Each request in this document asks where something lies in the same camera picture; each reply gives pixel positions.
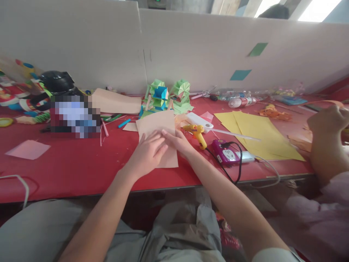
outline gray pants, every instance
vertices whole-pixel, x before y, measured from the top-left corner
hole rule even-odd
[[[188,195],[184,198],[194,199],[196,204],[176,199],[165,205],[149,234],[133,230],[120,221],[105,261],[153,261],[165,246],[187,248],[183,242],[191,243],[193,249],[221,251],[220,232],[210,198],[201,188],[195,194],[194,198]],[[28,206],[0,228],[0,261],[57,261],[94,204],[46,200]],[[193,234],[193,227],[200,234],[204,232],[205,239]]]

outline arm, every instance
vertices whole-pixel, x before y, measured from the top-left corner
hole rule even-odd
[[[177,137],[165,131],[163,135],[187,158],[211,199],[241,240],[250,260],[257,252],[269,247],[289,250],[254,204],[198,153],[182,132],[176,130]]]
[[[308,119],[313,131],[310,154],[312,166],[322,186],[336,175],[349,171],[349,157],[341,144],[341,131],[349,125],[349,111],[331,106]]]
[[[121,169],[86,221],[70,241],[59,262],[102,262],[115,234],[133,184],[152,171],[167,150],[165,141],[154,132],[143,135],[130,160]]]

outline hot glue gun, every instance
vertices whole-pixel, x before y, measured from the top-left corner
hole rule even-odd
[[[199,141],[200,149],[205,150],[207,144],[205,142],[202,133],[204,132],[204,127],[202,125],[187,125],[182,127],[184,131],[190,132]]]

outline white partition board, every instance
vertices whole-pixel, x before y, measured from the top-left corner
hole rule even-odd
[[[6,57],[67,71],[80,88],[145,92],[137,2],[2,0],[0,23]]]
[[[184,78],[190,91],[270,89],[303,81],[313,92],[349,73],[349,26],[140,9],[148,83]],[[248,57],[257,43],[269,44]],[[252,70],[230,81],[235,70]]]

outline hand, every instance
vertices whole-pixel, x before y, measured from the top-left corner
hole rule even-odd
[[[322,109],[308,120],[313,134],[339,134],[349,125],[349,110],[338,108],[337,105]]]
[[[187,158],[190,154],[196,152],[181,131],[176,129],[176,136],[168,133],[166,130],[162,130],[162,134],[184,157]]]
[[[147,138],[143,134],[129,161],[122,168],[122,172],[127,176],[131,175],[136,179],[135,181],[150,173],[160,163],[168,148],[167,144],[161,146],[164,141],[165,138],[158,131],[154,131]]]

